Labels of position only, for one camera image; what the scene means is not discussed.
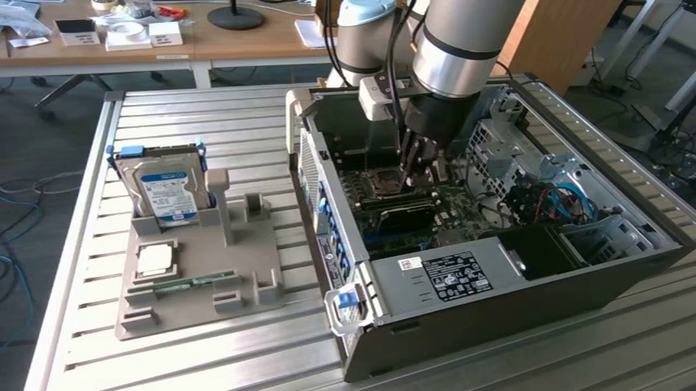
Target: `paper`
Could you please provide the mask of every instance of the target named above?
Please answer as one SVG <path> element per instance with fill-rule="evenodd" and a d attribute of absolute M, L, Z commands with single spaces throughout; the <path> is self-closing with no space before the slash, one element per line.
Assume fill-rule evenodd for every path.
<path fill-rule="evenodd" d="M 39 37 L 39 38 L 31 38 L 31 39 L 11 39 L 9 45 L 12 45 L 12 47 L 28 47 L 28 46 L 40 45 L 47 42 L 48 42 L 47 37 Z"/>
<path fill-rule="evenodd" d="M 317 31 L 314 20 L 295 20 L 297 32 L 301 34 L 302 43 L 310 49 L 325 48 L 325 39 Z M 334 37 L 334 45 L 338 46 L 338 38 Z"/>

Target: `white cable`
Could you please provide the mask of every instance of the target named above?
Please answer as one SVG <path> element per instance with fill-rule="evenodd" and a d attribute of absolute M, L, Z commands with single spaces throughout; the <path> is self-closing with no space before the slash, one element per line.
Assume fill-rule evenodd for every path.
<path fill-rule="evenodd" d="M 276 7 L 262 6 L 260 4 L 255 4 L 252 2 L 238 2 L 236 4 L 243 5 L 243 6 L 256 7 L 256 8 L 266 8 L 267 10 L 271 10 L 275 12 L 283 12 L 284 14 L 294 15 L 294 16 L 314 16 L 314 14 L 298 14 L 297 12 L 290 12 L 290 11 L 282 10 L 280 8 L 276 8 Z"/>
<path fill-rule="evenodd" d="M 53 191 L 41 191 L 40 187 L 45 186 L 51 182 L 53 182 L 56 179 L 72 177 L 73 175 L 83 175 L 84 171 L 69 171 L 65 173 L 60 173 L 56 175 L 52 175 L 49 177 L 39 179 L 29 187 L 23 187 L 20 189 L 5 189 L 3 186 L 0 186 L 0 192 L 7 194 L 19 194 L 25 193 L 28 191 L 33 191 L 35 193 L 44 193 L 45 195 L 53 195 L 53 194 L 63 194 L 69 193 L 71 191 L 79 190 L 79 186 L 71 187 L 68 189 L 63 190 L 53 190 Z"/>

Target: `hard drive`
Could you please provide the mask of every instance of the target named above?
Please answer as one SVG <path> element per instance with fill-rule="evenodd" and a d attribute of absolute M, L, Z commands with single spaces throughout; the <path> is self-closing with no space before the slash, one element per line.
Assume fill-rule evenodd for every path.
<path fill-rule="evenodd" d="M 204 147 L 123 147 L 109 163 L 119 172 L 139 217 L 155 216 L 163 227 L 198 219 L 211 207 L 206 190 Z"/>

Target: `office chair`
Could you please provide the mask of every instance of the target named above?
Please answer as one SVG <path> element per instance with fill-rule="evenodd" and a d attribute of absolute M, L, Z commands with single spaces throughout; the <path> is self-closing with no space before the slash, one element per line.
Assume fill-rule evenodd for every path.
<path fill-rule="evenodd" d="M 150 72 L 150 77 L 152 80 L 162 82 L 164 80 L 164 77 L 162 76 L 162 73 L 159 72 Z M 44 98 L 33 105 L 33 107 L 37 109 L 39 117 L 45 121 L 52 121 L 56 119 L 56 114 L 51 110 L 45 110 L 45 106 L 51 102 L 53 102 L 56 99 L 59 99 L 72 88 L 75 88 L 79 83 L 83 81 L 91 81 L 97 86 L 101 87 L 104 91 L 111 91 L 111 87 L 108 84 L 101 80 L 101 78 L 97 75 L 88 74 L 88 75 L 72 75 L 64 82 L 60 84 L 55 90 L 49 92 L 48 95 L 44 96 Z M 32 77 L 32 84 L 35 86 L 44 87 L 47 86 L 45 79 L 43 77 Z"/>

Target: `wooden desk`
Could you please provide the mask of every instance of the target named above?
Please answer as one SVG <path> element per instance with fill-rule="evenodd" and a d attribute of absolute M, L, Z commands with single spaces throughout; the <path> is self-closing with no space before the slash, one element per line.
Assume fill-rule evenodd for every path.
<path fill-rule="evenodd" d="M 178 3 L 190 12 L 192 24 L 182 25 L 184 44 L 135 51 L 105 51 L 104 45 L 64 46 L 53 20 L 84 19 L 104 14 L 91 8 L 88 0 L 44 3 L 39 19 L 53 29 L 51 42 L 13 48 L 8 39 L 17 38 L 11 29 L 0 34 L 0 77 L 68 75 L 79 73 L 142 72 L 188 69 L 198 88 L 210 88 L 211 68 L 278 64 L 329 63 L 325 51 L 307 49 L 295 31 L 299 16 L 255 8 L 266 17 L 263 26 L 238 32 L 223 30 L 207 22 L 207 13 L 224 4 Z M 295 13 L 310 13 L 299 4 L 274 4 Z M 100 27 L 101 42 L 105 27 Z"/>

